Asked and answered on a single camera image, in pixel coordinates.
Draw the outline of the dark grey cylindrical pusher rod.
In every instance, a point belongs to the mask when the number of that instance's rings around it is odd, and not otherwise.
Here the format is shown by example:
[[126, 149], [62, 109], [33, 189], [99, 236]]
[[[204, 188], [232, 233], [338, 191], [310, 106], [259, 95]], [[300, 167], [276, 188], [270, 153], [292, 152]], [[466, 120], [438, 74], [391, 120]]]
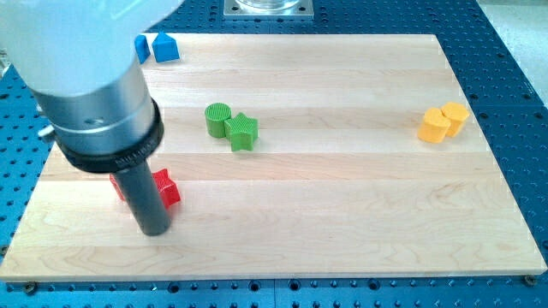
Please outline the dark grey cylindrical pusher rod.
[[165, 233], [171, 220], [148, 163], [120, 170], [113, 177], [141, 232], [147, 236]]

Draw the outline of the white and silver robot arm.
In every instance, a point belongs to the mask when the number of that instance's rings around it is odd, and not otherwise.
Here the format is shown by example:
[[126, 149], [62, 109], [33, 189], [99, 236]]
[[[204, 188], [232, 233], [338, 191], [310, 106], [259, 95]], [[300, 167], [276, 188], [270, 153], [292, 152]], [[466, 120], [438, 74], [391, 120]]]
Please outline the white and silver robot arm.
[[4, 1], [1, 40], [54, 139], [77, 169], [110, 174], [140, 230], [170, 216], [147, 158], [164, 136], [135, 50], [136, 37], [180, 6], [172, 1]]

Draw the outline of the blue block behind arm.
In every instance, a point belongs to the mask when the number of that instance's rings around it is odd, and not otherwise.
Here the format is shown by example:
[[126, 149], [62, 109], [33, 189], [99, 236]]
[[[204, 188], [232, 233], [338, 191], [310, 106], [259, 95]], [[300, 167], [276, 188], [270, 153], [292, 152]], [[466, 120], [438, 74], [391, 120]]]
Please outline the blue block behind arm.
[[139, 63], [143, 64], [151, 55], [146, 36], [139, 34], [134, 40], [134, 47]]

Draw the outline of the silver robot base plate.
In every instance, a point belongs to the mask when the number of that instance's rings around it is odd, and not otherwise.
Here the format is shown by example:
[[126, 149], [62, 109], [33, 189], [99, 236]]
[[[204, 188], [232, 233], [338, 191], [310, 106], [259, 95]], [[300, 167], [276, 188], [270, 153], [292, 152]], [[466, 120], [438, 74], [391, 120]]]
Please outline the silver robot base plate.
[[311, 20], [313, 0], [224, 0], [225, 20]]

